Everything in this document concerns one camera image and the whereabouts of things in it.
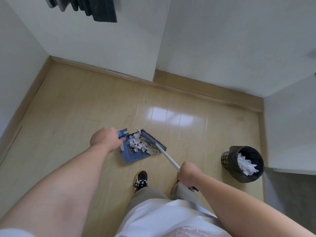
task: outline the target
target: pants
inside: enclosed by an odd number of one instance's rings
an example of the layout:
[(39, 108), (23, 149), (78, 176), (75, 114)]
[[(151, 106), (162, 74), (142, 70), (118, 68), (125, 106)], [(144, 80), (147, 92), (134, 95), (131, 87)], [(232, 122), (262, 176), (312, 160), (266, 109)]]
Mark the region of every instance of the pants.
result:
[[(149, 199), (167, 199), (168, 200), (169, 198), (155, 187), (143, 187), (132, 196), (130, 202), (128, 203), (126, 207), (123, 218), (136, 205)], [(194, 193), (194, 190), (192, 190), (192, 188), (186, 187), (184, 184), (180, 182), (176, 183), (176, 185), (173, 187), (171, 191), (170, 199), (171, 200), (177, 200), (177, 199), (187, 200), (203, 207), (202, 201), (198, 199), (198, 197)]]

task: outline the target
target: person's left arm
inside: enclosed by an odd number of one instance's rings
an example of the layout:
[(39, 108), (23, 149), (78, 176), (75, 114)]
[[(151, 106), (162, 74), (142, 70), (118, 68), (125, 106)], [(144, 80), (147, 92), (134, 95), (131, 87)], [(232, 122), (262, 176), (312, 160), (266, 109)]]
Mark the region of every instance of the person's left arm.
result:
[(123, 140), (114, 128), (97, 131), (87, 150), (42, 179), (9, 210), (0, 229), (22, 229), (37, 237), (81, 236), (105, 157)]

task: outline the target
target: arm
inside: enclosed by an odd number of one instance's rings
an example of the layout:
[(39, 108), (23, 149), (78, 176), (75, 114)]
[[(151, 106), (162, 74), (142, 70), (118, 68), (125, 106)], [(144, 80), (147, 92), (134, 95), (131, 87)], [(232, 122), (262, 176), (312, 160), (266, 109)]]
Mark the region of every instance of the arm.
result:
[(9, 210), (0, 229), (23, 229), (37, 237), (81, 236), (105, 157), (123, 140), (114, 128), (97, 131), (87, 150), (42, 179)]
[(178, 175), (186, 186), (197, 187), (225, 229), (234, 237), (315, 237), (298, 223), (258, 199), (205, 175), (184, 162)]

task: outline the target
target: person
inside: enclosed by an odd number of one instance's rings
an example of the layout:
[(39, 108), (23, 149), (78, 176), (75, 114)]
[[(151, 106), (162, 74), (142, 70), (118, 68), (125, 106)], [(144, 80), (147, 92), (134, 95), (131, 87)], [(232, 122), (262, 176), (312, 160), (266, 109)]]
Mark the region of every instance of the person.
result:
[[(1, 237), (81, 236), (102, 163), (117, 149), (114, 128), (93, 134), (90, 147), (32, 187), (3, 217)], [(184, 162), (168, 199), (148, 186), (140, 171), (135, 194), (117, 236), (285, 236), (315, 235), (254, 197)], [(200, 190), (215, 215), (203, 208), (190, 187)]]

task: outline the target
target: blue dustpan handle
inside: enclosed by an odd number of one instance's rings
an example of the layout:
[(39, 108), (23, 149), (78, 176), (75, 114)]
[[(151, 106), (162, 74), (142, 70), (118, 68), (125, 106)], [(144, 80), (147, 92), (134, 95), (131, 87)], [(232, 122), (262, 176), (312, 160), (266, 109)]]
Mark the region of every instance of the blue dustpan handle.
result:
[(124, 133), (125, 131), (127, 131), (127, 128), (118, 131), (118, 137), (119, 137), (119, 138), (123, 138), (123, 137), (128, 136), (129, 133)]

